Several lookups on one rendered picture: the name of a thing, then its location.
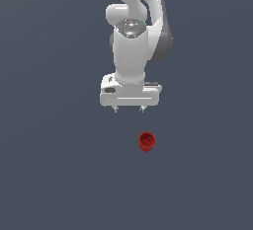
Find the red cup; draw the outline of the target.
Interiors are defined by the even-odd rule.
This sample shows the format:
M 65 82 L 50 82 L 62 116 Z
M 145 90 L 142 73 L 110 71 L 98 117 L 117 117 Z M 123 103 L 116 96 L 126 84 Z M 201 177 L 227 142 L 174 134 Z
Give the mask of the red cup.
M 156 144 L 156 137 L 151 132 L 143 132 L 139 138 L 139 148 L 144 152 L 152 150 Z

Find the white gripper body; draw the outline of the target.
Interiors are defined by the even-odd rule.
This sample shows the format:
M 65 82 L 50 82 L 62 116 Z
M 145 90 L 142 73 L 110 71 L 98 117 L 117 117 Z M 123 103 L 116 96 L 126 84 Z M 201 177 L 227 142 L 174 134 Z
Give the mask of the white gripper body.
M 101 82 L 100 104 L 113 108 L 119 106 L 157 106 L 162 86 L 157 82 L 127 84 L 117 81 L 115 74 L 107 74 Z

